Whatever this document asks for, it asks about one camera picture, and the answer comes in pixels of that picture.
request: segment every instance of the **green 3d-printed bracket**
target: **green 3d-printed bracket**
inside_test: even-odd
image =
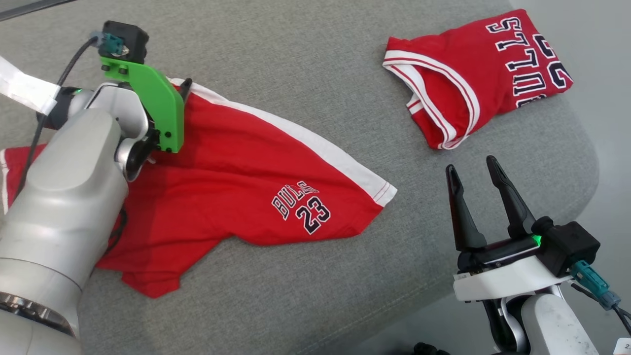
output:
[[[160,150],[179,152],[184,143],[184,101],[161,72],[144,64],[101,57],[105,76],[128,82],[160,131]]]

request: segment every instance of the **chicago bulls jersey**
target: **chicago bulls jersey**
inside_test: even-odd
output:
[[[572,78],[525,10],[413,40],[391,37],[385,69],[436,149],[456,148],[496,114],[566,91]]]
[[[27,153],[0,153],[5,212]],[[150,297],[176,290],[222,239],[273,245],[354,236],[396,193],[319,135],[197,84],[181,151],[153,157],[129,184],[119,243],[97,263],[122,271],[124,282]]]

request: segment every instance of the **white trim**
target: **white trim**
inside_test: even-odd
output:
[[[410,99],[410,101],[408,101],[408,103],[405,106],[407,106],[408,110],[410,111],[410,114],[412,115],[424,109],[423,102],[421,102],[421,99],[419,99],[415,93],[412,93],[412,98]]]
[[[416,114],[418,111],[424,109],[423,104],[421,102],[416,103],[414,106],[412,107],[408,107],[408,110],[410,110],[410,114],[414,115]]]
[[[478,123],[480,119],[480,102],[478,101],[478,97],[476,96],[475,92],[473,91],[469,83],[467,83],[467,81],[452,68],[448,67],[447,65],[441,62],[436,61],[435,59],[432,59],[427,56],[423,56],[421,54],[417,54],[413,52],[406,52],[406,51],[386,51],[386,56],[384,58],[383,66],[386,69],[393,71],[389,69],[389,67],[394,64],[397,64],[397,66],[399,67],[402,67],[403,65],[409,65],[409,66],[422,66],[424,68],[431,69],[433,71],[443,74],[447,79],[449,79],[458,88],[458,90],[460,91],[460,93],[462,94],[464,98],[467,108],[469,109],[469,123],[467,126],[467,130],[465,131],[465,134],[463,135],[462,138],[459,138],[458,140],[454,140],[454,141],[449,140],[446,142],[446,144],[443,144],[443,148],[445,149],[456,148],[462,141],[464,141],[469,136],[469,134],[471,133],[471,130],[473,130],[473,128],[476,126],[476,124]]]
[[[2,165],[2,207],[4,214],[9,211],[9,193],[7,191],[6,179],[9,176],[9,166],[4,158],[6,149],[0,150],[0,165]]]
[[[416,101],[420,101],[420,99],[418,98],[418,96],[416,96],[415,93],[412,93],[412,98],[410,98],[410,101],[408,101],[408,103],[405,104],[405,106],[410,107],[410,105],[414,104]]]
[[[170,79],[170,81],[174,85],[181,85],[183,82],[182,79],[176,78]],[[357,186],[361,187],[375,203],[382,207],[386,206],[386,204],[392,200],[397,191],[394,186],[382,179],[380,176],[376,175],[374,172],[368,170],[365,166],[359,164],[345,151],[302,126],[299,126],[291,121],[287,121],[286,119],[280,118],[269,112],[255,109],[254,107],[250,107],[248,105],[239,104],[238,102],[229,101],[216,92],[196,83],[192,84],[191,92],[213,104],[247,112],[269,124],[272,124],[292,138],[309,147],[322,160],[351,179],[355,184],[357,184]]]
[[[440,110],[433,104],[427,91],[425,90],[425,80],[414,66],[409,64],[391,65],[386,69],[392,71],[400,77],[414,93],[419,97],[425,112],[430,116],[434,124],[442,131],[442,143],[439,149],[449,149],[447,144],[456,139],[457,131],[440,113]]]

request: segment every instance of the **folded jersey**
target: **folded jersey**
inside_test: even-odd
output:
[[[391,37],[383,65],[412,91],[408,109],[436,149],[456,148],[495,115],[573,84],[523,9],[440,35]]]

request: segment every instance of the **23 number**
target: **23 number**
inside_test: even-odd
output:
[[[300,206],[296,210],[296,217],[298,219],[304,218],[305,230],[307,233],[313,234],[320,228],[322,223],[331,218],[331,212],[322,204],[318,197],[313,196],[307,201],[307,206]]]

